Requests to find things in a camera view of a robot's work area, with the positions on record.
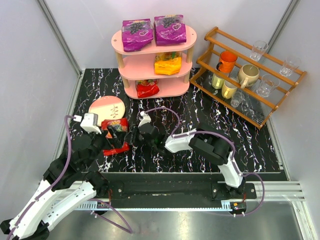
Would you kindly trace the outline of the red candy bag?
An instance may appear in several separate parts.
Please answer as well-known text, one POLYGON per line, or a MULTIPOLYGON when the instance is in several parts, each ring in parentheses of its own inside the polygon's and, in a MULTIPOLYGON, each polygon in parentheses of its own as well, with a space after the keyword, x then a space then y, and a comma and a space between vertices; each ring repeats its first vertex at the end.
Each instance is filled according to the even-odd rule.
MULTIPOLYGON (((101 128, 104 131, 108 131, 107 130, 107 126, 113 126, 114 131, 118 131, 118 132, 126 132, 126 134, 128 133, 128 129, 129 129, 129 123, 127 118, 120 118, 120 119, 115 119, 115 120, 104 120, 101 123, 101 128)), ((116 155, 116 154, 120 154, 123 152, 126 152, 130 149, 129 145, 124 142, 124 145, 122 148, 114 148, 111 147, 111 145, 108 143, 109 147, 107 149, 103 149, 103 155, 104 156, 111 156, 111 155, 116 155)))
POLYGON ((145 79, 136 81, 135 88, 137 91, 137 97, 141 99, 156 95, 160 91, 158 83, 158 79, 145 79))

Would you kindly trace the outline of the orange candy bag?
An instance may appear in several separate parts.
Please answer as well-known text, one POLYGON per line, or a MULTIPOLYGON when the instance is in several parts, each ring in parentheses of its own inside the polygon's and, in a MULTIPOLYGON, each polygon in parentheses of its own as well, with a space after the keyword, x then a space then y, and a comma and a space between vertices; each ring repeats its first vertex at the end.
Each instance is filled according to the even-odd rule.
POLYGON ((173 75, 180 72, 182 53, 180 51, 159 52, 155 54, 154 73, 156 75, 173 75))

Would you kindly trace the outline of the purple candy bag back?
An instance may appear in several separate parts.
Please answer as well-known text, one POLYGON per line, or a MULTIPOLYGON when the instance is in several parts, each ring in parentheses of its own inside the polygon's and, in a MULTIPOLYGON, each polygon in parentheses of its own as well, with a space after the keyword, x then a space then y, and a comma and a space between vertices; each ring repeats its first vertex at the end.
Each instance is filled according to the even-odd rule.
POLYGON ((121 40, 125 52, 137 52, 150 44, 154 39, 150 18, 123 20, 121 40))

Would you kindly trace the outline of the purple candy bag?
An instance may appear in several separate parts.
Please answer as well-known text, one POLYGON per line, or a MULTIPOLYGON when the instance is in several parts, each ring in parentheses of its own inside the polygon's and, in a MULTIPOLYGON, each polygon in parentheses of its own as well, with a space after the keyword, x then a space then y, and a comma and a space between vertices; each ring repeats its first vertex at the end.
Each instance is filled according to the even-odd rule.
POLYGON ((154 39, 150 18, 123 20, 121 40, 125 52, 137 52, 150 44, 154 39))
POLYGON ((155 16, 153 25, 157 46, 187 42, 186 25, 182 14, 155 16))

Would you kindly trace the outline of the purple candy bag front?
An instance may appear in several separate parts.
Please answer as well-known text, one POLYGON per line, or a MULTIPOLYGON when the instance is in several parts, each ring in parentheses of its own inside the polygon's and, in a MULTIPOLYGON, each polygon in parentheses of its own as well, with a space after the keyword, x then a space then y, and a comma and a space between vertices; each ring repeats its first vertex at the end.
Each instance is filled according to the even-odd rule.
POLYGON ((155 16, 153 25, 157 46, 187 42, 186 25, 182 14, 155 16))

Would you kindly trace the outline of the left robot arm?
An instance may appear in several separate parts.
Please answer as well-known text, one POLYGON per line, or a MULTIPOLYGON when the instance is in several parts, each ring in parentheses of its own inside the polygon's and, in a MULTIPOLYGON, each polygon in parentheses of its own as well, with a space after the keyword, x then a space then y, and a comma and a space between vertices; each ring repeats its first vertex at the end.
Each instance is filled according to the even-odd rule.
POLYGON ((50 164, 23 210, 1 222, 7 239, 46 240, 56 224, 83 202, 110 198, 113 190, 100 172, 83 172, 102 151, 122 147, 125 135, 108 127, 88 137, 87 146, 78 150, 72 150, 68 139, 67 150, 50 164))

